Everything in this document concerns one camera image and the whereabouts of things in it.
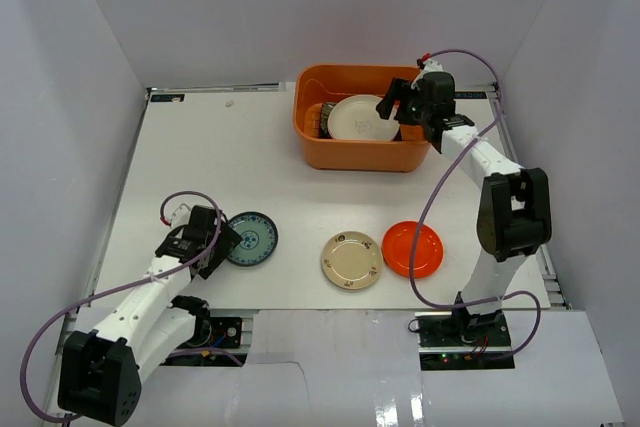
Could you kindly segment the blue floral round plate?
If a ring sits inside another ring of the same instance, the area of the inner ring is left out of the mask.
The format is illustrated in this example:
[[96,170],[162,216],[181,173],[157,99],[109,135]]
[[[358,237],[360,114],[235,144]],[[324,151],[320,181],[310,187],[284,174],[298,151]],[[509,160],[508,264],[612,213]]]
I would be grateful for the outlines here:
[[228,221],[229,227],[240,236],[239,244],[227,260],[240,267],[253,267],[266,261],[275,251],[279,234],[276,224],[267,215],[246,211]]

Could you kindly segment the cream white round plate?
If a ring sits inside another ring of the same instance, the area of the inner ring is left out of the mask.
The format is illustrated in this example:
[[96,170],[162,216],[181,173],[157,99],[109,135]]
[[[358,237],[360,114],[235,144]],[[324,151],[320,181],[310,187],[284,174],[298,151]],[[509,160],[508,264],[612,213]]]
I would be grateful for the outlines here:
[[393,141],[400,124],[392,117],[380,117],[376,107],[381,100],[374,95],[354,95],[338,102],[328,116],[329,135],[334,140]]

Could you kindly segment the black square floral plate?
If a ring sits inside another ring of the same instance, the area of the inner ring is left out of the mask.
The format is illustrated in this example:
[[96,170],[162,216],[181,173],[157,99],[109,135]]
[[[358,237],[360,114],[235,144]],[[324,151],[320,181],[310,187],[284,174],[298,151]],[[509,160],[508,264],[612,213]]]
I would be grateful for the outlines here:
[[329,117],[336,106],[335,102],[325,102],[322,104],[320,109],[320,118],[319,118],[319,137],[323,139],[330,139],[331,134],[329,132],[328,120]]

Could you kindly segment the beige round patterned plate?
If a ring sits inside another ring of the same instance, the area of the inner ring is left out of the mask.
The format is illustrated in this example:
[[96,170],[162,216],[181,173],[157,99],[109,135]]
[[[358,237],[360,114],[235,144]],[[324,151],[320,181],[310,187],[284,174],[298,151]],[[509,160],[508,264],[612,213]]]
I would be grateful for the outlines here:
[[335,286],[350,291],[369,288],[384,268],[380,246],[359,231],[343,231],[331,237],[322,249],[320,265]]

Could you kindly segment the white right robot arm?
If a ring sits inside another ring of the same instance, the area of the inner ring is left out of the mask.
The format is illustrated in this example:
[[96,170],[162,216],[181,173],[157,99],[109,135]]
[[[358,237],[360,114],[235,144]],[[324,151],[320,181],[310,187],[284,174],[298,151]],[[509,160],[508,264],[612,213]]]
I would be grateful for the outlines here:
[[422,73],[414,81],[393,79],[376,111],[385,120],[420,127],[431,146],[450,160],[450,167],[461,169],[480,190],[480,254],[449,308],[453,337],[463,345],[475,345],[501,318],[518,269],[551,238],[547,174],[509,160],[469,117],[457,113],[455,82],[447,72]]

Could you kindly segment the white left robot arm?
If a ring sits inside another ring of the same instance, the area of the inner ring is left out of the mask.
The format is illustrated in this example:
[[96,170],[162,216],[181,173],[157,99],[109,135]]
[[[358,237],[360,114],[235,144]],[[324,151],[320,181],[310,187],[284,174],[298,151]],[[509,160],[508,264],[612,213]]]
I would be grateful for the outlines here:
[[72,414],[122,426],[135,411],[142,385],[178,348],[209,346],[215,322],[207,301],[184,295],[207,279],[241,238],[224,214],[195,206],[154,253],[145,284],[133,288],[88,332],[74,331],[62,351],[58,406]]

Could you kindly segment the orange plastic bin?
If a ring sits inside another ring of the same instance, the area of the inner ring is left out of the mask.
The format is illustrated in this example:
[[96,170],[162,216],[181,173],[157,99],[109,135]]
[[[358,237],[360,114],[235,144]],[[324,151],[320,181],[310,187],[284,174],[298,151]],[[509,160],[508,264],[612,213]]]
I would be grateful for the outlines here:
[[326,102],[356,94],[379,97],[394,78],[413,79],[418,69],[395,65],[318,64],[297,78],[293,126],[305,161],[320,170],[411,172],[424,161],[431,145],[419,126],[402,126],[397,141],[334,140],[320,136]]

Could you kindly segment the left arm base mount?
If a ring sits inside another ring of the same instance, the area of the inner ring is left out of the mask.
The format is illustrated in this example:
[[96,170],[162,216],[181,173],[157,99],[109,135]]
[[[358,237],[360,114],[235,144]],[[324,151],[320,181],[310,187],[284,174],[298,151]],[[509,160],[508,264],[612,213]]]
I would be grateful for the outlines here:
[[197,319],[194,334],[177,347],[177,350],[201,347],[240,348],[242,344],[243,319],[241,317],[208,317]]

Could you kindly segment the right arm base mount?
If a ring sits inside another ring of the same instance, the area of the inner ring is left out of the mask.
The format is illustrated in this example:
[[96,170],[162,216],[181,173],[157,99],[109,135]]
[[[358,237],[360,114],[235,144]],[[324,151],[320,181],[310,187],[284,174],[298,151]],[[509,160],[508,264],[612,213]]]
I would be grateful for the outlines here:
[[506,320],[464,330],[451,312],[419,312],[407,324],[417,336],[423,371],[490,370],[515,367]]

